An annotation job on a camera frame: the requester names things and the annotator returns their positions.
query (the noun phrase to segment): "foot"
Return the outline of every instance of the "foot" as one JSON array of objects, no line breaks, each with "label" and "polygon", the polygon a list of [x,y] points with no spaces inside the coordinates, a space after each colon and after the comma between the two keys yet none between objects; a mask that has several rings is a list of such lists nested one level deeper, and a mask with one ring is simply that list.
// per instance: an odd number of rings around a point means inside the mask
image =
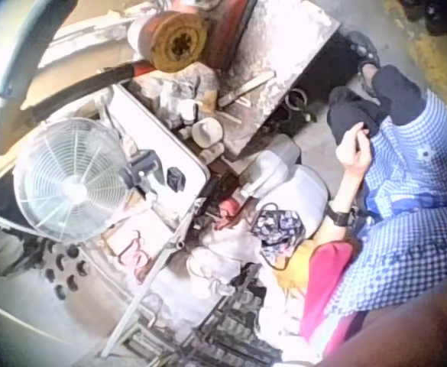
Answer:
[{"label": "foot", "polygon": [[360,73],[364,77],[365,89],[373,90],[373,78],[379,69],[372,63],[363,63],[361,67]]}]

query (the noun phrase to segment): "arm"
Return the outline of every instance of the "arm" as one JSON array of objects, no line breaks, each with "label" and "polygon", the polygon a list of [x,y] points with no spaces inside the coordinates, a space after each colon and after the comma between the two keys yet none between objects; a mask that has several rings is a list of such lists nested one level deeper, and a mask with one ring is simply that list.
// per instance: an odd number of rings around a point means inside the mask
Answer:
[{"label": "arm", "polygon": [[[361,186],[361,182],[362,178],[352,175],[346,171],[344,173],[344,177],[342,178],[342,182],[340,183],[337,196],[330,204],[331,208],[335,212],[350,212],[354,198],[358,193],[359,187]],[[336,226],[333,221],[326,216],[322,222],[322,225],[313,237],[313,241],[315,242],[315,246],[324,245],[332,241],[339,241],[344,239],[346,232],[346,227]]]},{"label": "arm", "polygon": [[[359,187],[371,165],[371,144],[367,137],[367,130],[363,130],[362,122],[355,125],[344,134],[342,143],[337,147],[337,158],[344,166],[345,172],[337,195],[330,204],[335,212],[349,213]],[[347,228],[339,227],[326,217],[315,234],[315,246],[324,245],[331,241],[344,239]]]}]

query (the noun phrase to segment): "plastic bottle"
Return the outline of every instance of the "plastic bottle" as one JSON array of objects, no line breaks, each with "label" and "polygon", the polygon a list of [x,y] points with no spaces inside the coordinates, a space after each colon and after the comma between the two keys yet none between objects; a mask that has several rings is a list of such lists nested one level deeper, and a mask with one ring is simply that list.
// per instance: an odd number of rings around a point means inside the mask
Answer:
[{"label": "plastic bottle", "polygon": [[300,147],[291,138],[276,136],[241,174],[242,195],[260,199],[281,185],[288,178],[300,153]]}]

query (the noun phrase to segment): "metal table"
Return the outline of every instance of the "metal table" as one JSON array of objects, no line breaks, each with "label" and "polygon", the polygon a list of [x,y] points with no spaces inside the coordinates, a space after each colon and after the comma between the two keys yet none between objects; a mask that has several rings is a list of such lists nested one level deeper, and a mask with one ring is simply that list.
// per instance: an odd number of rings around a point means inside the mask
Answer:
[{"label": "metal table", "polygon": [[338,27],[335,19],[309,1],[258,1],[232,66],[221,75],[221,94],[265,70],[274,70],[276,77],[245,95],[250,107],[236,102],[222,110],[240,124],[218,116],[228,158],[240,155]]}]

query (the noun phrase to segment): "black watch strap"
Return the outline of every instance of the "black watch strap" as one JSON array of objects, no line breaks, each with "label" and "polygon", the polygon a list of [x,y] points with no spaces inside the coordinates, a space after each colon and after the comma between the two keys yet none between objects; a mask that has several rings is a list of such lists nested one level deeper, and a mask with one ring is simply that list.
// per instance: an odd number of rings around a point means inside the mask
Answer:
[{"label": "black watch strap", "polygon": [[329,204],[327,204],[326,215],[333,221],[338,227],[347,227],[348,219],[351,216],[351,213],[341,213],[335,212]]}]

